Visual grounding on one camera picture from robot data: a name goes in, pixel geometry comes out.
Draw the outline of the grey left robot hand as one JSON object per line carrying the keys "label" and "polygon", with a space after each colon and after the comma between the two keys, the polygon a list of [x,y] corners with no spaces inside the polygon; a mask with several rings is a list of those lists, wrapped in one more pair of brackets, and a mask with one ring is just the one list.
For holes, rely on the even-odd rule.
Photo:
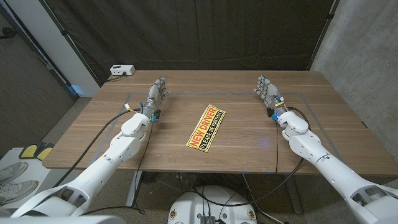
{"label": "grey left robot hand", "polygon": [[150,118],[160,109],[167,94],[166,80],[164,76],[161,76],[156,79],[154,84],[149,88],[148,96],[143,104],[141,113]]}

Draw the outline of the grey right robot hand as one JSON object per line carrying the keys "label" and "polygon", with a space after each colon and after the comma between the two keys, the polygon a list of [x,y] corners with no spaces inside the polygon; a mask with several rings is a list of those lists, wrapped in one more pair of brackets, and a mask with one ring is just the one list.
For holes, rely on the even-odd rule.
{"label": "grey right robot hand", "polygon": [[268,116],[273,120],[277,120],[280,115],[287,112],[284,97],[280,94],[277,87],[266,77],[258,77],[254,92],[264,101]]}

